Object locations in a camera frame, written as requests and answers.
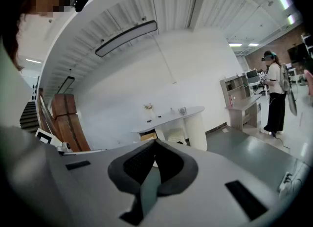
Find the wooden panel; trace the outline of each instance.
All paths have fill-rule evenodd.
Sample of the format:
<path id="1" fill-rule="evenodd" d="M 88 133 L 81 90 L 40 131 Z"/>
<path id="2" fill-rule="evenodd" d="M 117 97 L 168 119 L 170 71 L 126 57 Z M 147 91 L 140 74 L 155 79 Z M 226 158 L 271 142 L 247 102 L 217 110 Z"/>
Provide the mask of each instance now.
<path id="1" fill-rule="evenodd" d="M 64 94 L 54 94 L 51 102 L 53 119 L 55 120 L 58 116 L 66 115 L 67 110 L 65 107 Z"/>
<path id="2" fill-rule="evenodd" d="M 67 115 L 62 115 L 58 116 L 56 119 L 56 122 L 59 125 L 60 133 L 63 138 L 63 142 L 67 142 L 70 144 L 70 147 L 73 152 L 80 152 L 82 151 L 80 146 L 77 144 L 74 134 L 72 133 L 69 121 L 68 121 L 68 116 Z"/>
<path id="3" fill-rule="evenodd" d="M 90 147 L 85 139 L 85 135 L 80 125 L 78 116 L 76 114 L 71 114 L 71 115 L 68 115 L 68 117 L 70 119 L 72 129 L 74 131 L 73 133 L 75 134 L 75 137 L 76 137 L 76 141 L 78 145 L 80 146 L 81 150 L 90 151 Z"/>
<path id="4" fill-rule="evenodd" d="M 76 114 L 76 105 L 75 105 L 75 99 L 73 94 L 65 94 L 66 100 L 67 100 L 67 110 L 68 114 Z"/>
<path id="5" fill-rule="evenodd" d="M 61 115 L 75 114 L 77 112 L 73 94 L 55 94 L 51 107 L 54 119 Z"/>

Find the black slot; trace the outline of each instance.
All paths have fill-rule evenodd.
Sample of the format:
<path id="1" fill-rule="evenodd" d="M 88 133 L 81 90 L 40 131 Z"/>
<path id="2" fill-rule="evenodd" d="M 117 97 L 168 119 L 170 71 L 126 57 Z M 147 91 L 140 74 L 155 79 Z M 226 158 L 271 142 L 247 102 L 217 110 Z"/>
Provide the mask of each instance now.
<path id="1" fill-rule="evenodd" d="M 85 161 L 80 161 L 80 162 L 73 162 L 73 163 L 68 163 L 66 164 L 66 168 L 68 170 L 73 170 L 73 169 L 77 169 L 86 165 L 90 165 L 90 162 L 85 160 Z"/>
<path id="2" fill-rule="evenodd" d="M 251 221 L 268 210 L 239 181 L 228 182 L 225 186 Z"/>

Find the black pants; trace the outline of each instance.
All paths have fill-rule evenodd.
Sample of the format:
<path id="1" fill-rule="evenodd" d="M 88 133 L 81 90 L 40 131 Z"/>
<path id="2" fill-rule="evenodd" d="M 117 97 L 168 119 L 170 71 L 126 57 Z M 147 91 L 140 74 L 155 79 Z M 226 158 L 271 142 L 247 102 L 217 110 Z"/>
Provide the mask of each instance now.
<path id="1" fill-rule="evenodd" d="M 264 127 L 264 130 L 274 133 L 283 130 L 285 119 L 285 98 L 286 93 L 269 94 L 268 124 Z"/>

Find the person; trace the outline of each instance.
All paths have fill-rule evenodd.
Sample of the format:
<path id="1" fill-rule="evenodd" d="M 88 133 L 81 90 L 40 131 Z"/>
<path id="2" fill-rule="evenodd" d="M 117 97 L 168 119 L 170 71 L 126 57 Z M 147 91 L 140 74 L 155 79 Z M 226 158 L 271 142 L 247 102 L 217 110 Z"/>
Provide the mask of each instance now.
<path id="1" fill-rule="evenodd" d="M 64 11 L 73 0 L 3 0 L 1 3 L 5 15 L 0 18 L 0 40 L 17 70 L 21 70 L 17 59 L 18 34 L 21 20 L 28 14 L 52 16 L 52 12 Z"/>
<path id="2" fill-rule="evenodd" d="M 278 56 L 271 51 L 265 51 L 264 60 L 268 67 L 268 76 L 263 84 L 269 87 L 269 109 L 268 124 L 262 129 L 261 133 L 281 134 L 284 128 L 285 119 L 285 98 L 286 93 L 280 87 L 281 64 Z"/>
<path id="3" fill-rule="evenodd" d="M 0 126 L 17 126 L 32 94 L 19 71 L 18 37 L 21 21 L 28 14 L 51 17 L 52 12 L 63 11 L 74 0 L 3 0 L 0 17 Z"/>

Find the white stool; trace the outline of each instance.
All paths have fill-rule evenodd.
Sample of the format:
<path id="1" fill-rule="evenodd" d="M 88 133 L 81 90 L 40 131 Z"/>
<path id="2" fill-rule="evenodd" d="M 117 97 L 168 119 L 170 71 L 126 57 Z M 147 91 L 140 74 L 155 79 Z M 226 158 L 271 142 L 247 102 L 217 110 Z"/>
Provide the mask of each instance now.
<path id="1" fill-rule="evenodd" d="M 175 142 L 175 143 L 181 142 L 184 145 L 187 145 L 185 141 L 185 137 L 184 137 L 184 130 L 182 128 L 169 130 L 167 140 L 169 142 Z"/>

